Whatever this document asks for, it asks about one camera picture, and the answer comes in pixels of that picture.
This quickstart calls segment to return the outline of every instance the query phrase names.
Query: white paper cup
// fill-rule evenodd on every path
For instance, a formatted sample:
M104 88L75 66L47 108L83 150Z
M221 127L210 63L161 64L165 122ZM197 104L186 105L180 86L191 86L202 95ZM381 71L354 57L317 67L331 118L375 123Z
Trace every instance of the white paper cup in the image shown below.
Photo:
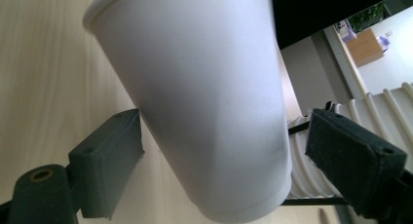
M236 223L290 190L271 0L95 0L84 25L188 197Z

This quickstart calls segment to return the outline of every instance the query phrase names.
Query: wooden table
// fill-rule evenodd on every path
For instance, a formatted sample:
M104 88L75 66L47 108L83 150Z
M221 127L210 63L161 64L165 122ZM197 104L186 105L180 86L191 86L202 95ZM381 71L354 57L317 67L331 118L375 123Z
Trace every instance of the wooden table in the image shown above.
M107 118L134 108L95 38L82 26L92 0L0 0L0 203L14 184L67 154ZM289 119L301 115L283 63ZM110 223L211 223L188 200L142 123L144 159ZM318 207L280 207L253 223L319 223ZM331 223L338 223L330 206ZM83 219L80 223L108 223Z

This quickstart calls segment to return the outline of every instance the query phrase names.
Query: wood grain surface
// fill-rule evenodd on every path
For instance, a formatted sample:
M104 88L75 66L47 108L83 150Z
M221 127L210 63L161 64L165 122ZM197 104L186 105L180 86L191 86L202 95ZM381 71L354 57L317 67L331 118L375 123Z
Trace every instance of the wood grain surface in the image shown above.
M0 203L25 172L68 164L67 154L110 116L134 108L95 38L82 26L92 0L0 0ZM287 77L287 116L299 112ZM147 152L112 221L80 223L211 223L188 200L143 125ZM338 223L330 206L331 223ZM319 223L318 207L280 207L253 223Z

